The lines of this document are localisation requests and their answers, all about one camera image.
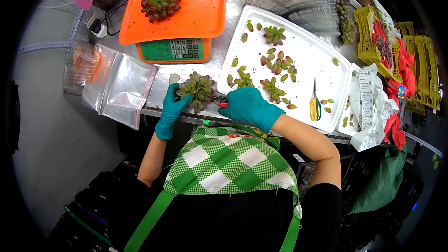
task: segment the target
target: stainless steel table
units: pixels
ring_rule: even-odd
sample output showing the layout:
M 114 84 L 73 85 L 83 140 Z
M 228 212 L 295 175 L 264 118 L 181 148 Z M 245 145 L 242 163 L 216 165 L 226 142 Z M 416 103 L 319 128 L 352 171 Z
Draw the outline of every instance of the stainless steel table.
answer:
M 93 15 L 96 11 L 96 18 L 100 18 L 104 16 L 104 13 L 98 9 L 88 11 L 89 17 Z M 193 71 L 197 71 L 199 73 L 204 72 L 209 74 L 214 80 L 217 80 L 219 74 L 221 72 L 221 67 L 224 62 L 224 59 L 227 54 L 227 49 L 230 45 L 230 41 L 232 40 L 233 33 L 237 26 L 239 17 L 241 15 L 243 9 L 243 3 L 240 0 L 227 0 L 226 5 L 226 19 L 225 19 L 225 29 L 224 32 L 213 39 L 212 42 L 212 52 L 210 59 L 204 64 L 172 64 L 172 65 L 158 65 L 159 70 L 157 76 L 154 80 L 153 86 L 148 96 L 148 101 L 146 102 L 144 108 L 142 109 L 143 115 L 150 115 L 155 117 L 160 117 L 162 113 L 163 99 L 165 97 L 167 88 L 169 86 L 169 78 L 171 74 L 177 74 L 181 77 L 180 81 L 185 81 L 187 76 L 191 74 Z M 114 33 L 120 29 L 120 21 L 117 21 L 120 17 L 123 17 L 125 12 L 125 7 L 120 8 L 108 21 L 109 21 L 109 29 L 110 33 Z M 99 42 L 109 48 L 118 50 L 120 52 L 129 54 L 138 58 L 137 50 L 134 44 L 132 45 L 121 45 L 118 42 L 118 35 L 109 36 L 107 35 L 104 39 L 98 39 L 91 32 L 86 31 L 87 28 L 85 24 L 83 24 L 83 20 L 86 20 L 86 15 L 83 14 L 81 19 L 81 23 L 78 27 L 78 32 L 82 34 L 88 33 L 91 42 L 96 43 Z M 357 57 L 357 43 L 359 42 L 359 38 L 356 41 L 355 45 L 346 46 L 343 44 L 342 40 L 338 37 L 321 37 L 321 39 L 332 47 L 334 47 L 338 52 L 340 52 L 346 59 L 348 59 L 352 63 L 356 63 L 359 66 L 366 66 L 361 60 Z M 201 112 L 200 114 L 188 114 L 182 113 L 179 118 L 179 121 L 192 123 L 192 124 L 203 124 L 204 121 L 210 121 L 209 126 L 217 126 L 224 123 L 231 123 L 231 121 L 227 118 L 224 118 L 218 113 L 218 106 L 215 104 L 208 105 L 208 107 Z M 328 138 L 330 138 L 334 143 L 343 143 L 348 144 L 350 142 L 351 137 L 340 132 L 332 132 L 328 133 L 322 130 L 318 130 L 319 132 L 325 134 Z

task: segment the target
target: gloved hand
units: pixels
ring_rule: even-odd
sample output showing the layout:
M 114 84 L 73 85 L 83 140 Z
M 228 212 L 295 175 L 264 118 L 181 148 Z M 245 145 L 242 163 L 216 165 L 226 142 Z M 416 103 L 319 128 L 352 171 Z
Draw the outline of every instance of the gloved hand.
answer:
M 268 133 L 281 114 L 282 109 L 269 104 L 254 87 L 244 87 L 227 94 L 228 108 L 218 112 L 236 122 L 249 123 Z
M 193 100 L 192 95 L 187 95 L 178 102 L 176 102 L 176 91 L 179 89 L 179 84 L 171 84 L 168 87 L 167 95 L 164 98 L 164 107 L 162 109 L 162 116 L 155 126 L 155 135 L 160 140 L 169 140 L 172 138 L 172 131 L 177 118 L 181 115 L 182 109 Z

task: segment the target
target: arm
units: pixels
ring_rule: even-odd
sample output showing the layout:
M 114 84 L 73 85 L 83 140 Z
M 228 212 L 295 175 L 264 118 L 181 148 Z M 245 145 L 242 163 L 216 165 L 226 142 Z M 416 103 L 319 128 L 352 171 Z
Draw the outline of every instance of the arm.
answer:
M 330 183 L 340 188 L 339 152 L 334 144 L 312 127 L 285 115 L 275 105 L 269 104 L 253 87 L 240 88 L 227 94 L 228 108 L 219 113 L 233 121 L 250 123 L 263 132 L 278 132 L 315 161 L 316 170 L 311 186 Z
M 146 149 L 143 157 L 142 165 L 138 171 L 137 179 L 151 187 L 152 182 L 159 176 L 162 171 L 162 163 L 164 162 L 166 140 L 160 140 L 157 135 L 152 135 L 151 142 Z
M 299 148 L 316 165 L 310 187 L 329 183 L 340 189 L 340 159 L 336 146 L 322 133 L 284 114 L 272 126 L 277 132 Z
M 193 99 L 192 95 L 187 95 L 176 102 L 176 91 L 178 89 L 179 84 L 171 84 L 168 87 L 167 95 L 164 98 L 162 115 L 155 126 L 151 142 L 148 145 L 148 149 L 146 149 L 142 165 L 138 171 L 137 179 L 145 183 L 148 187 L 151 187 L 152 182 L 162 171 L 167 140 L 172 138 L 172 132 L 177 118 L 181 115 L 182 109 Z

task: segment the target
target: green checkered apron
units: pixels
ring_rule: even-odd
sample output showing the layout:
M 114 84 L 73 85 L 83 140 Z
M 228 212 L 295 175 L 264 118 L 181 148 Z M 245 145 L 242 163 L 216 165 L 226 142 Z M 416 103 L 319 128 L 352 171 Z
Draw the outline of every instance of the green checkered apron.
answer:
M 252 128 L 236 124 L 218 128 L 197 126 L 174 161 L 164 190 L 143 217 L 124 252 L 140 249 L 177 195 L 228 195 L 283 188 L 298 196 L 294 171 L 277 152 L 279 149 L 278 137 Z M 281 252 L 294 249 L 301 215 L 297 202 Z

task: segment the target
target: apron strap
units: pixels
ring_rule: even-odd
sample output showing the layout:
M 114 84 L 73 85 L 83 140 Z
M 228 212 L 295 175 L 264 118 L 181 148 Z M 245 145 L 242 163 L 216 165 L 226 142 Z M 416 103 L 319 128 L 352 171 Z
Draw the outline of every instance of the apron strap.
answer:
M 160 217 L 170 205 L 174 196 L 167 191 L 160 192 L 157 199 L 149 208 L 148 213 L 143 217 L 135 232 L 129 239 L 124 252 L 137 252 L 145 242 L 151 230 L 154 228 Z
M 171 201 L 174 199 L 174 197 L 174 195 L 168 193 L 165 190 L 160 192 L 159 196 L 154 201 L 151 208 L 149 208 L 148 212 L 143 217 L 135 232 L 132 234 L 131 238 L 126 244 L 124 252 L 137 252 L 140 249 L 143 242 L 145 242 L 149 233 L 152 231 L 154 226 L 159 221 L 160 217 L 171 204 Z M 280 252 L 291 252 L 294 250 L 297 236 L 299 234 L 299 227 L 300 219 L 293 216 L 293 219 L 289 224 L 288 232 L 286 233 L 283 244 L 280 248 Z
M 280 248 L 280 252 L 291 252 L 296 245 L 297 236 L 299 234 L 300 219 L 293 216 L 291 223 L 289 224 L 288 232 L 284 238 L 283 244 Z

